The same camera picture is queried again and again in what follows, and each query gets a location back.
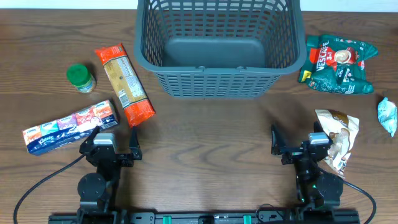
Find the beige coffee snack bag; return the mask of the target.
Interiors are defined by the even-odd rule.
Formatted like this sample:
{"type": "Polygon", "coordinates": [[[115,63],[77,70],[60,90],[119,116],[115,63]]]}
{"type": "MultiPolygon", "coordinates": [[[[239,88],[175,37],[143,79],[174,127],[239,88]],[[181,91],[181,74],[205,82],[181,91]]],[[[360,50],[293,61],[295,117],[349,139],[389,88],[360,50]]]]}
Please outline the beige coffee snack bag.
{"type": "Polygon", "coordinates": [[[333,141],[324,161],[343,179],[346,163],[359,132],[359,119],[335,110],[315,110],[326,135],[333,141]]]}

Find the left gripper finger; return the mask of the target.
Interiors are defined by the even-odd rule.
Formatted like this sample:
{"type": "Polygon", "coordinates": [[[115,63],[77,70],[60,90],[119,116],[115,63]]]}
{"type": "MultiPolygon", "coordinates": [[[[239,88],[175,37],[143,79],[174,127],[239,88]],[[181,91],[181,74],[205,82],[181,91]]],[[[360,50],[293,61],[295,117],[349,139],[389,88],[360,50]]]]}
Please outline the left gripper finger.
{"type": "Polygon", "coordinates": [[[131,151],[131,156],[134,160],[141,160],[142,159],[142,151],[139,145],[139,141],[137,138],[137,128],[133,126],[131,128],[131,137],[129,140],[129,149],[131,151]]]}
{"type": "Polygon", "coordinates": [[[90,135],[82,142],[81,146],[93,145],[94,138],[100,132],[100,127],[96,126],[90,135]]]}

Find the orange spaghetti package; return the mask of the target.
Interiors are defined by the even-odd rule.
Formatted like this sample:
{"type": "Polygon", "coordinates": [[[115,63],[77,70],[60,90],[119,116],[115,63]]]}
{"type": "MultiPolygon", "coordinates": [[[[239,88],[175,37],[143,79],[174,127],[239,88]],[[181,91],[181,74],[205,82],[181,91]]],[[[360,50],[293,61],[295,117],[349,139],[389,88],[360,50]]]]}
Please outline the orange spaghetti package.
{"type": "Polygon", "coordinates": [[[95,50],[111,82],[130,127],[155,115],[155,109],[122,44],[95,50]]]}

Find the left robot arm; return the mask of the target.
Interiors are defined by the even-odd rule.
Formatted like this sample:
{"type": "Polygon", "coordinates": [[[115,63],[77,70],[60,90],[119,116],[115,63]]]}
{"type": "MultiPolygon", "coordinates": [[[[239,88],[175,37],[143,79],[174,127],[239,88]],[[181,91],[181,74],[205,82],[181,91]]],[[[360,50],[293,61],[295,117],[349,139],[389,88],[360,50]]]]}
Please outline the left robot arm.
{"type": "Polygon", "coordinates": [[[114,134],[100,133],[95,127],[80,145],[79,153],[96,167],[96,172],[84,175],[77,187],[80,196],[78,223],[129,223],[126,210],[115,207],[121,169],[132,167],[135,160],[142,159],[137,139],[137,128],[131,129],[129,153],[117,153],[114,134]]]}

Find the green Nescafe coffee bag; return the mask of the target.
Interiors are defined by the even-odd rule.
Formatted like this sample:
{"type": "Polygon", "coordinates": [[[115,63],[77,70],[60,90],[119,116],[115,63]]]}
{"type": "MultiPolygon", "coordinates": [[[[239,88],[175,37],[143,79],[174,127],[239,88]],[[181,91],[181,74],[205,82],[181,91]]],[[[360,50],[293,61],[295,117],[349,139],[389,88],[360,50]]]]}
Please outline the green Nescafe coffee bag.
{"type": "Polygon", "coordinates": [[[308,36],[306,48],[298,82],[313,90],[342,95],[374,92],[365,71],[365,61],[378,55],[372,44],[323,34],[308,36]]]}

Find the light blue small packet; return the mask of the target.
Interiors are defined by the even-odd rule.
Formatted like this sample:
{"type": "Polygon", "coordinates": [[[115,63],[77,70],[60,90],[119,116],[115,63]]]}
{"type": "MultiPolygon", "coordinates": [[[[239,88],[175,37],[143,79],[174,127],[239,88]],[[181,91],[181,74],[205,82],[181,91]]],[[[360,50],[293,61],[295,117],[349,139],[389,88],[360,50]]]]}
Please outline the light blue small packet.
{"type": "Polygon", "coordinates": [[[394,137],[397,131],[397,106],[387,97],[377,106],[377,118],[382,127],[394,137]]]}

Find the green lid Knorr jar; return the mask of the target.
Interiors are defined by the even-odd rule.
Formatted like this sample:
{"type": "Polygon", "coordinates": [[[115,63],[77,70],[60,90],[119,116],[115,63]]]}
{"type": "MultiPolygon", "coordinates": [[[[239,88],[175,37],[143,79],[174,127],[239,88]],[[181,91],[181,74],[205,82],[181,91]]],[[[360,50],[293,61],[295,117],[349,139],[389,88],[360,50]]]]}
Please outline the green lid Knorr jar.
{"type": "Polygon", "coordinates": [[[67,70],[68,81],[80,92],[89,93],[94,90],[96,80],[83,64],[73,64],[67,70]]]}

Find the Kleenex tissue multipack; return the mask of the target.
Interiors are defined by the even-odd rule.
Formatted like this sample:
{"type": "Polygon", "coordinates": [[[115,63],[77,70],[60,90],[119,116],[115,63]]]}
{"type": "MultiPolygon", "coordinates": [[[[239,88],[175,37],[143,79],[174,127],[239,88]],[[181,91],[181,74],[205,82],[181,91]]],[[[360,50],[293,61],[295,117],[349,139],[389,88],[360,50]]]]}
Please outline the Kleenex tissue multipack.
{"type": "Polygon", "coordinates": [[[89,136],[97,126],[104,130],[118,124],[113,104],[105,100],[66,117],[31,127],[22,133],[27,152],[40,156],[89,136]]]}

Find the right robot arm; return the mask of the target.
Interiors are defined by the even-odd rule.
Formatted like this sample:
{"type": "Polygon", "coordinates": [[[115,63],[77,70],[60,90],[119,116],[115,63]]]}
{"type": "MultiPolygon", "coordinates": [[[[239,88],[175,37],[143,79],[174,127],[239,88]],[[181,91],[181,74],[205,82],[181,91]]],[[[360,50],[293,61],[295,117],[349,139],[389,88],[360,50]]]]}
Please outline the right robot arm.
{"type": "Polygon", "coordinates": [[[271,126],[271,154],[281,156],[283,165],[295,168],[297,197],[301,204],[291,217],[303,223],[338,223],[335,208],[340,205],[343,183],[334,174],[322,171],[318,162],[328,155],[333,141],[314,123],[314,132],[300,146],[288,146],[276,125],[271,126]]]}

